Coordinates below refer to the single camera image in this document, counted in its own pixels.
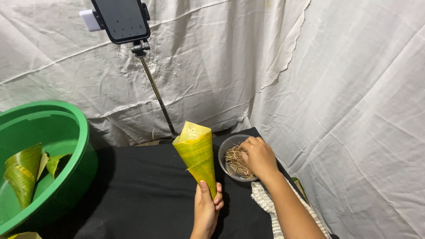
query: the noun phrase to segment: black table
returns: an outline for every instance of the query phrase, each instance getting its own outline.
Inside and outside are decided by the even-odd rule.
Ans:
[[[235,134],[260,136],[255,128]],[[218,149],[232,135],[212,139],[215,176],[225,202],[213,238],[272,239],[270,216],[251,199],[250,183],[231,179],[218,164]],[[39,232],[43,239],[190,237],[196,181],[172,144],[106,148],[98,157],[90,189],[72,212]]]

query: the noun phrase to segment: phone screen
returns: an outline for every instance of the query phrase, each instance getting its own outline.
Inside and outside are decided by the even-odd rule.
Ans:
[[[102,16],[112,42],[122,42],[148,35],[137,0],[92,0]]]

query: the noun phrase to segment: smartphone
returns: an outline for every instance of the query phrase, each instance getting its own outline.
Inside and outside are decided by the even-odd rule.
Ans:
[[[140,0],[91,0],[111,42],[130,43],[150,37],[150,19]]]

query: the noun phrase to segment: green bowl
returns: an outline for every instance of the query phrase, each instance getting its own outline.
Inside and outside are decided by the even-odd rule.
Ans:
[[[22,210],[3,179],[4,162],[39,142],[50,155],[73,155],[56,179],[43,174],[32,203]],[[63,216],[88,190],[97,163],[88,142],[87,120],[74,105],[40,101],[0,113],[0,237],[37,231]]]

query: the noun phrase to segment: right hand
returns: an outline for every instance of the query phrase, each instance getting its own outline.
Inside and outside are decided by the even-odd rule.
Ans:
[[[261,181],[275,175],[275,173],[280,173],[276,163],[275,153],[261,137],[249,137],[239,145],[239,149],[248,152],[246,154],[242,151],[242,158],[248,168]]]

